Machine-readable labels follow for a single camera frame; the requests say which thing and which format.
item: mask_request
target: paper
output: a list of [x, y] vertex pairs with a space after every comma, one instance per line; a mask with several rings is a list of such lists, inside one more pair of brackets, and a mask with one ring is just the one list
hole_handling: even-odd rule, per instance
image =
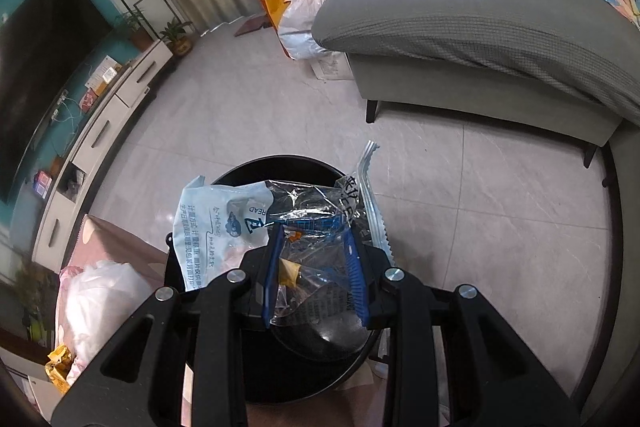
[[119, 63], [117, 63], [109, 55], [102, 59], [102, 62], [95, 68], [94, 73], [89, 77], [89, 80], [84, 84], [85, 87], [93, 89], [98, 95], [103, 92], [106, 84], [109, 84], [116, 76], [117, 71], [120, 69]]
[[344, 53], [332, 52], [326, 57], [309, 60], [309, 64], [318, 80], [353, 80], [353, 72]]

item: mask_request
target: potted plant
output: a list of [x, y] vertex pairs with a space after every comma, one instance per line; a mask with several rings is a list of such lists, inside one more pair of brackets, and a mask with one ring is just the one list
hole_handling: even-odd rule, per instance
[[146, 51], [154, 43], [142, 25], [144, 19], [142, 10], [135, 8], [119, 15], [113, 24], [116, 33], [124, 39], [129, 39], [140, 52]]
[[191, 21], [180, 22], [178, 17], [174, 17], [160, 32], [162, 40], [166, 42], [169, 49], [177, 57], [184, 57], [193, 48], [193, 44], [191, 44], [187, 32], [184, 30], [184, 27], [190, 24], [193, 23]]

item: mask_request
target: pink plastic bag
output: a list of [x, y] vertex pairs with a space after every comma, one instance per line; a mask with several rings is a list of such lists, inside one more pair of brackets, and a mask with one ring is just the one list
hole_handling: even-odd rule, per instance
[[289, 57], [294, 60], [318, 58], [328, 55], [311, 35], [311, 26], [324, 0], [291, 0], [284, 10], [278, 36]]

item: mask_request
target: green plant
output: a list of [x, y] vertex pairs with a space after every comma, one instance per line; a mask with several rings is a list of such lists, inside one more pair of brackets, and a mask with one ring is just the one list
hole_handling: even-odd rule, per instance
[[162, 35], [162, 40], [164, 42], [172, 42], [175, 43], [179, 41], [182, 36], [186, 35], [186, 31], [184, 30], [185, 26], [189, 26], [193, 24], [191, 21], [180, 22], [178, 17], [174, 17], [174, 19], [167, 23], [164, 27], [164, 30], [160, 32]]
[[113, 29], [116, 33], [129, 37], [133, 32], [143, 27], [142, 21], [144, 19], [145, 16], [142, 15], [142, 10], [134, 8], [118, 15], [113, 23]]

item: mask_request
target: floor tile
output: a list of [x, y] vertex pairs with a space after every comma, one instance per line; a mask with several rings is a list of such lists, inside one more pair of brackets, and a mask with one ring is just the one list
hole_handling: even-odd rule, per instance
[[90, 213], [161, 250], [166, 250], [164, 238], [172, 231], [184, 186], [201, 174], [212, 182], [231, 168], [132, 144], [125, 144], [114, 165], [124, 168], [114, 176], [110, 169]]
[[441, 287], [444, 281], [456, 213], [453, 208], [377, 196], [396, 264], [423, 283]]
[[382, 146], [371, 161], [376, 194], [456, 208], [462, 169], [462, 123], [395, 105], [372, 124]]
[[478, 287], [567, 393], [590, 355], [609, 232], [460, 210], [445, 281]]
[[467, 125], [460, 208], [553, 223], [609, 226], [604, 167], [577, 146], [525, 132]]
[[302, 154], [350, 172], [372, 139], [382, 147], [370, 173], [376, 192], [457, 206], [460, 122], [395, 104], [385, 105], [376, 122], [367, 124], [366, 101], [355, 82], [316, 79], [308, 64], [285, 57], [269, 32], [234, 40], [233, 47], [275, 41], [275, 49], [268, 46], [277, 52], [270, 64], [230, 59], [228, 43], [220, 44], [229, 31], [223, 27], [200, 40], [159, 90], [130, 141], [232, 165]]
[[570, 391], [609, 263], [599, 156], [587, 170], [560, 140], [402, 104], [382, 103], [367, 124], [355, 82], [320, 81], [284, 56], [272, 30], [234, 38], [237, 26], [200, 39], [167, 78], [92, 212], [165, 250], [180, 191], [196, 175], [212, 180], [281, 153], [351, 172], [375, 140], [371, 184], [399, 266], [438, 287], [477, 284]]

